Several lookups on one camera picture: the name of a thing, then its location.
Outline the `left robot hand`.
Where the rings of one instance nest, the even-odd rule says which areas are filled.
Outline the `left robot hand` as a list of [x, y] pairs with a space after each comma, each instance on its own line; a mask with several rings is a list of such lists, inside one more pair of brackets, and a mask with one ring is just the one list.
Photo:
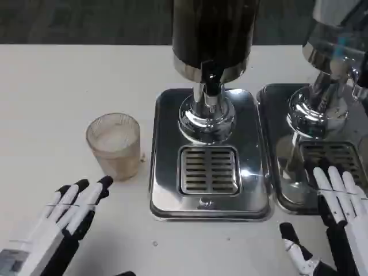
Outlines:
[[81, 179], [55, 190], [37, 220], [1, 249], [1, 275], [63, 275], [114, 180]]

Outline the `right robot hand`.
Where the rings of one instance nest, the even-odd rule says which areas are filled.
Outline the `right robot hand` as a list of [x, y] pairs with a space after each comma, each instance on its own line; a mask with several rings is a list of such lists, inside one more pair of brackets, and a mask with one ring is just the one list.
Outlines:
[[317, 210], [334, 267], [314, 258], [289, 222], [279, 225], [285, 251], [299, 275], [367, 275], [367, 195], [349, 171], [323, 158], [304, 163], [317, 191]]

